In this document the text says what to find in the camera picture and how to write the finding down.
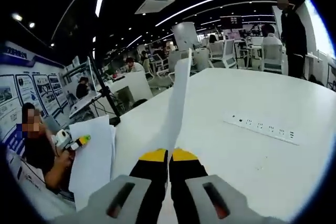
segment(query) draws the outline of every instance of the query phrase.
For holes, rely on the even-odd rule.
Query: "power strip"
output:
[[[299,145],[298,136],[294,130],[279,127],[273,123],[269,123],[268,120],[257,120],[241,116],[238,113],[227,112],[224,115],[224,122],[260,133],[262,135],[270,136],[290,144]]]

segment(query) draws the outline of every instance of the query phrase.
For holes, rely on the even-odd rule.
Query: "exhibition wall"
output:
[[[59,79],[63,68],[10,41],[1,45],[0,140],[19,155],[24,147],[16,127],[24,103],[32,103],[42,118],[52,115],[61,126],[69,122],[70,106]]]

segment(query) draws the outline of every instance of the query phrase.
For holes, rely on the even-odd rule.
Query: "hand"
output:
[[[75,157],[74,152],[69,152],[68,150],[65,150],[61,153],[59,157],[56,158],[55,162],[60,166],[67,168],[71,166],[74,157]]]

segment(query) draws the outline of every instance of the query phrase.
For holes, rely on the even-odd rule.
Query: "screen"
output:
[[[233,54],[233,43],[234,43],[234,40],[225,41],[225,44],[226,44],[225,55]]]
[[[221,17],[222,29],[242,28],[243,24],[240,16]]]

